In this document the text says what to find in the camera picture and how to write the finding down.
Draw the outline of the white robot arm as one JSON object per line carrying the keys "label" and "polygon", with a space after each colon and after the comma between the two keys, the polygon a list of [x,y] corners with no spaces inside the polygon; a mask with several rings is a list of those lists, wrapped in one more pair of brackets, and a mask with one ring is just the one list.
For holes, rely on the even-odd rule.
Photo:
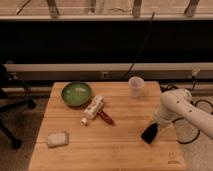
{"label": "white robot arm", "polygon": [[191,92],[187,89],[163,92],[160,105],[153,112],[153,121],[165,128],[179,115],[213,139],[213,115],[193,106],[191,100]]}

